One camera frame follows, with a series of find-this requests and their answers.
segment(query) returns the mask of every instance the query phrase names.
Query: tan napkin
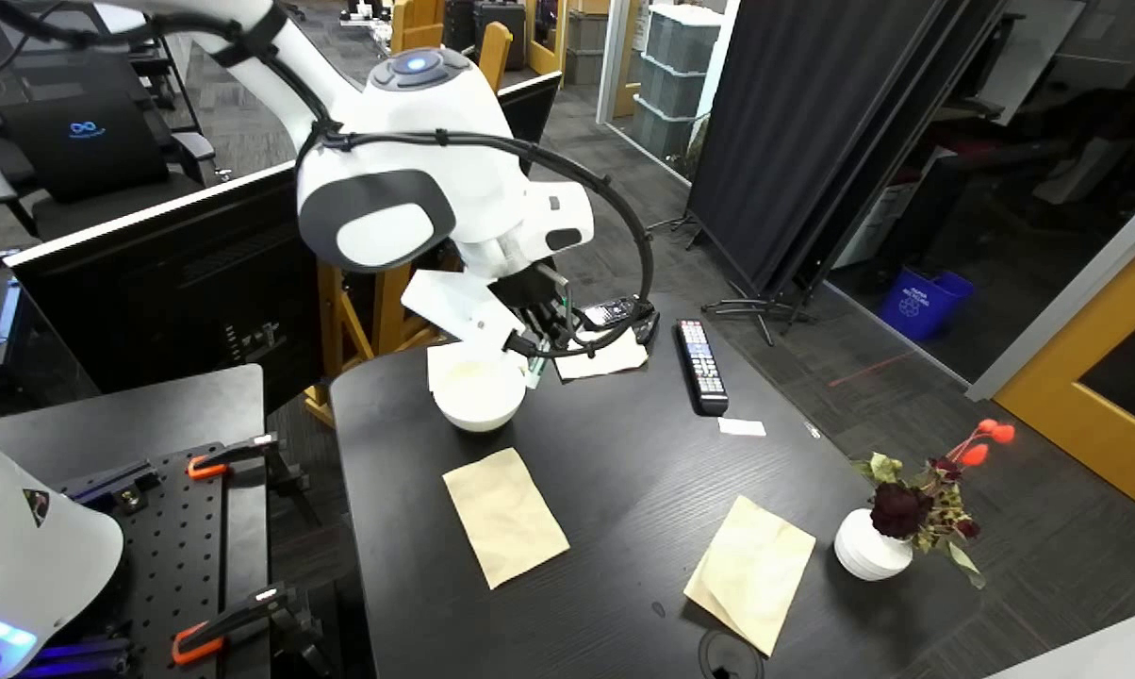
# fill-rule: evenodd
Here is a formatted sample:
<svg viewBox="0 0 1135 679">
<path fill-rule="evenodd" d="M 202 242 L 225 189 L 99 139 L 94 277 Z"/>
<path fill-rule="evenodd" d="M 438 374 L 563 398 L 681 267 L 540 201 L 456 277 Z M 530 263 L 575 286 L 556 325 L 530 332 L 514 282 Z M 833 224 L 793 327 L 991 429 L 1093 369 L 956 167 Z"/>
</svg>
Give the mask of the tan napkin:
<svg viewBox="0 0 1135 679">
<path fill-rule="evenodd" d="M 768 655 L 809 551 L 813 537 L 735 498 L 681 591 Z"/>
<path fill-rule="evenodd" d="M 453 468 L 446 486 L 489 590 L 569 551 L 515 449 Z"/>
</svg>

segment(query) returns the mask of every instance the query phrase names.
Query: blue bin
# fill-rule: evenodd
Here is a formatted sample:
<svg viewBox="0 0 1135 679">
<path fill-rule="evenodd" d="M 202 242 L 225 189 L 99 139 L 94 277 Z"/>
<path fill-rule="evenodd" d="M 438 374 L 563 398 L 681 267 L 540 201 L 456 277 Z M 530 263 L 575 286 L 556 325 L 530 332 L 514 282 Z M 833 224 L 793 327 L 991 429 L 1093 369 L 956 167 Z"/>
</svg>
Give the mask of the blue bin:
<svg viewBox="0 0 1135 679">
<path fill-rule="evenodd" d="M 971 282 L 944 273 L 935 279 L 900 273 L 878 317 L 893 325 L 913 345 L 939 337 L 939 327 L 954 317 L 954 311 L 971 299 Z"/>
</svg>

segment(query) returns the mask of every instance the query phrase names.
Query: black cable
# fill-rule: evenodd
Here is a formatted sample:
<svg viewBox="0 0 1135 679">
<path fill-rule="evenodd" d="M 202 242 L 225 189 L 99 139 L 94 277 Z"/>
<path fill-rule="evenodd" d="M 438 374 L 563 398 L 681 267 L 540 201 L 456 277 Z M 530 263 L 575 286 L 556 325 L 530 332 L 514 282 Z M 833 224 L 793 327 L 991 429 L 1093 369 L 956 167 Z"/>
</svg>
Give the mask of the black cable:
<svg viewBox="0 0 1135 679">
<path fill-rule="evenodd" d="M 21 9 L 0 0 L 0 23 L 15 28 L 17 33 L 31 33 L 37 40 L 62 40 L 70 49 L 85 49 L 85 44 L 134 44 L 148 40 L 153 33 L 220 33 L 225 40 L 236 40 L 242 28 L 236 23 L 220 23 L 206 14 L 152 14 L 142 28 L 133 29 L 118 29 L 118 33 L 99 33 L 99 29 L 62 29 L 54 23 L 41 23 L 35 14 L 25 14 Z"/>
<path fill-rule="evenodd" d="M 541 351 L 541 346 L 519 338 L 524 355 L 530 355 L 530 357 L 595 355 L 595 351 L 612 346 L 623 332 L 631 332 L 646 312 L 652 312 L 652 306 L 647 306 L 652 250 L 647 250 L 647 234 L 646 234 L 637 213 L 612 189 L 608 176 L 595 176 L 590 171 L 575 167 L 574 160 L 565 160 L 556 152 L 545 152 L 540 144 L 529 144 L 529 139 L 514 139 L 514 137 L 446 132 L 446 127 L 433 127 L 433 132 L 384 132 L 384 137 L 350 132 L 350 137 L 323 137 L 319 144 L 326 144 L 334 152 L 350 152 L 350 147 L 360 147 L 360 144 L 492 147 L 492 152 L 506 152 L 506 154 L 515 154 L 515 160 L 530 160 L 530 161 L 540 161 L 540 167 L 545 167 L 545 171 L 553 171 L 563 176 L 574 176 L 575 186 L 590 189 L 595 198 L 603 198 L 614 206 L 614 214 L 633 234 L 633 245 L 637 245 L 637 257 L 642 257 L 642 286 L 637 286 L 633 311 L 623 312 L 623 317 L 612 317 L 603 325 L 595 325 L 580 311 L 574 311 L 574 317 L 585 327 L 603 332 L 603 337 L 575 338 L 575 332 L 574 332 L 575 351 Z"/>
<path fill-rule="evenodd" d="M 35 18 L 41 23 L 44 14 L 54 14 L 55 9 L 62 9 L 67 0 L 54 0 L 44 10 L 37 10 Z M 6 49 L 6 58 L 0 61 L 0 72 L 10 68 L 15 58 L 21 58 L 21 49 L 31 44 L 35 33 L 21 29 L 21 38 Z"/>
<path fill-rule="evenodd" d="M 297 81 L 297 72 L 289 64 L 284 64 L 279 58 L 269 53 L 265 68 L 270 68 L 301 98 L 301 107 L 311 115 L 318 127 L 333 125 L 326 107 L 309 92 L 306 81 Z"/>
</svg>

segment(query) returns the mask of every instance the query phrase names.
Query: black table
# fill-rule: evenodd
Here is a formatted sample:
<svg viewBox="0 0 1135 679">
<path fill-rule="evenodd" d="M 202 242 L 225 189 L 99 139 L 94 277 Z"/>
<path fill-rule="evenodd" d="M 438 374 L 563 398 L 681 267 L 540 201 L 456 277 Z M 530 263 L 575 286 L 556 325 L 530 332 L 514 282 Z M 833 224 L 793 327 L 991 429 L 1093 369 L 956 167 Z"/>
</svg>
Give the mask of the black table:
<svg viewBox="0 0 1135 679">
<path fill-rule="evenodd" d="M 41 482 L 84 478 L 206 442 L 265 433 L 265 374 L 235 367 L 202 377 L 160 382 L 133 394 L 94 398 L 44 410 L 0 418 L 0 449 Z M 222 606 L 269 585 L 269 492 L 225 492 Z M 235 645 L 220 677 L 270 677 L 269 636 Z"/>
<path fill-rule="evenodd" d="M 661 311 L 647 369 L 574 385 L 545 374 L 489 442 L 441 418 L 423 351 L 333 385 L 382 679 L 888 677 L 961 621 L 971 590 L 944 564 L 893 585 L 859 585 L 833 564 L 830 538 L 871 486 L 714 327 L 729 414 L 764 424 L 764 438 L 696 418 L 671 346 L 673 320 L 696 311 Z M 502 447 L 524 452 L 569 551 L 489 591 L 441 474 Z M 681 596 L 740 493 L 818 538 L 773 660 Z"/>
</svg>

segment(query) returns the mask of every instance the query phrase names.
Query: flower vase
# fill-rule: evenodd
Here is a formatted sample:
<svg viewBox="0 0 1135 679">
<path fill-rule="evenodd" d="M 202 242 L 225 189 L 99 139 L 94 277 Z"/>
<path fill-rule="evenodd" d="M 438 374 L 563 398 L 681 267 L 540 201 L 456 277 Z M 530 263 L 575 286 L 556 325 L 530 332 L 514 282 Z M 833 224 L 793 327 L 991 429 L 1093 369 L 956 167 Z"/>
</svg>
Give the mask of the flower vase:
<svg viewBox="0 0 1135 679">
<path fill-rule="evenodd" d="M 908 571 L 913 545 L 883 537 L 871 509 L 852 509 L 833 537 L 838 564 L 859 582 L 887 582 Z"/>
</svg>

